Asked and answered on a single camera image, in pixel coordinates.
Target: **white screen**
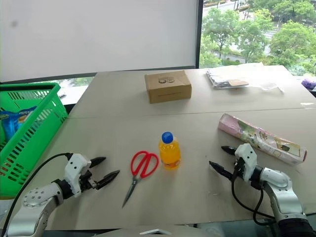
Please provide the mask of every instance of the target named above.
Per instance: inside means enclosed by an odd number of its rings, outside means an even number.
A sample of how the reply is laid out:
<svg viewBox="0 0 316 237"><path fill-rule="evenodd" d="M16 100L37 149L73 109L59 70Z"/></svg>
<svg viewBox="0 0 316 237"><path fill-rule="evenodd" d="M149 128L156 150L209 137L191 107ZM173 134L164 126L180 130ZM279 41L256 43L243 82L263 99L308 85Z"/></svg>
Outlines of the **white screen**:
<svg viewBox="0 0 316 237"><path fill-rule="evenodd" d="M0 81L195 65L197 0L1 0Z"/></svg>

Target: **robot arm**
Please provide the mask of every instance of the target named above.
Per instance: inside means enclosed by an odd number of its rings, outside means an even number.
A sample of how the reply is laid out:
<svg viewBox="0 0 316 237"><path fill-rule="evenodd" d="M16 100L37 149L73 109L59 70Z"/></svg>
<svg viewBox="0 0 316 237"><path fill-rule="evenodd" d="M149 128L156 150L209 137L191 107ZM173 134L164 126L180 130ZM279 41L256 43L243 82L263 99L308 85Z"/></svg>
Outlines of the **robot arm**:
<svg viewBox="0 0 316 237"><path fill-rule="evenodd" d="M65 167L65 179L55 180L42 188L35 188L25 194L22 205L8 227L8 237L40 237L52 211L71 196L79 197L87 189L100 189L119 173L106 175L101 181L91 180L90 167L101 163L105 158L88 160L80 154L73 154Z"/></svg>
<svg viewBox="0 0 316 237"><path fill-rule="evenodd" d="M285 173L262 168L257 165L257 155L250 144L240 145L237 149L222 147L224 151L237 157L234 174L258 190L268 194L271 208L275 215L281 235L316 237L302 205L292 189L292 180ZM233 180L234 174L226 171L222 166L210 161L210 165L220 174Z"/></svg>

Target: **scissors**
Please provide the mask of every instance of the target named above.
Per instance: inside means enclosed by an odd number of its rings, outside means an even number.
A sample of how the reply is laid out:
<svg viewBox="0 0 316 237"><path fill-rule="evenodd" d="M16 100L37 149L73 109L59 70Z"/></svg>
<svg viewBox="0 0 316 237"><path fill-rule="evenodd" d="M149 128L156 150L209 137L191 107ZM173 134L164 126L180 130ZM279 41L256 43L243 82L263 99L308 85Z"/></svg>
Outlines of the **scissors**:
<svg viewBox="0 0 316 237"><path fill-rule="evenodd" d="M138 164L137 168L134 170L134 162L135 162L136 158L137 158L139 155L142 155L142 154L144 154L145 156L142 158L142 160L141 160L140 163ZM154 168L153 168L150 172L146 173L146 172L147 172L148 165L149 165L149 163L150 163L152 157L154 157L154 159L156 160L156 164L155 164ZM143 164L145 164L145 167L143 168L143 170L142 170L142 172L141 172L139 178L137 178L137 175L139 174L140 169L141 169L141 167L143 166ZM139 181L141 181L141 179L144 179L144 178L150 176L150 175L157 169L158 164L159 164L159 159L158 159L157 155L154 154L154 153L149 153L149 152L146 152L146 151L139 151L139 152L137 152L137 153L134 155L134 157L133 157L133 159L132 159L132 162L131 162L131 164L130 164L130 170L132 171L133 180L132 180L132 184L131 184L131 186L130 186L130 188L129 188L127 194L126 194L126 197L125 197L125 200L124 200L124 202L123 202L122 208L125 206L127 200L128 200L129 197L132 195L132 193L133 193L133 191L134 191L134 189L135 189L137 183L138 183Z"/></svg>

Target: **green basket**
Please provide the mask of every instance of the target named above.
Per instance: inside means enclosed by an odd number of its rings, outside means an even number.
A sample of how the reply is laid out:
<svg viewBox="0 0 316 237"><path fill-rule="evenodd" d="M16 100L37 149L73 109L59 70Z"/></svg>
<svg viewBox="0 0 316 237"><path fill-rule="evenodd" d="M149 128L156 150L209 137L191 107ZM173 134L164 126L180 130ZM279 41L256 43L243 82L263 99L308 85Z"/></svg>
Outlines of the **green basket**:
<svg viewBox="0 0 316 237"><path fill-rule="evenodd" d="M36 106L6 143L0 121L0 197L14 197L68 114L56 83L0 85L0 110L18 112Z"/></svg>

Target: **pink package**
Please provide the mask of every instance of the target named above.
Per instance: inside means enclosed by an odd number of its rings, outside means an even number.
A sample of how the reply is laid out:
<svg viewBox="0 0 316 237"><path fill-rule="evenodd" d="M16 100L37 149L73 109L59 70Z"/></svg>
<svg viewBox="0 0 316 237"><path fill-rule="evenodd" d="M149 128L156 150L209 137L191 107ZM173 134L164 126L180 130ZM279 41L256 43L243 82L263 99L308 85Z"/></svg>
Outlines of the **pink package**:
<svg viewBox="0 0 316 237"><path fill-rule="evenodd" d="M223 114L218 128L290 165L304 162L307 156L307 150L299 145L270 134L262 128L255 127L229 114Z"/></svg>

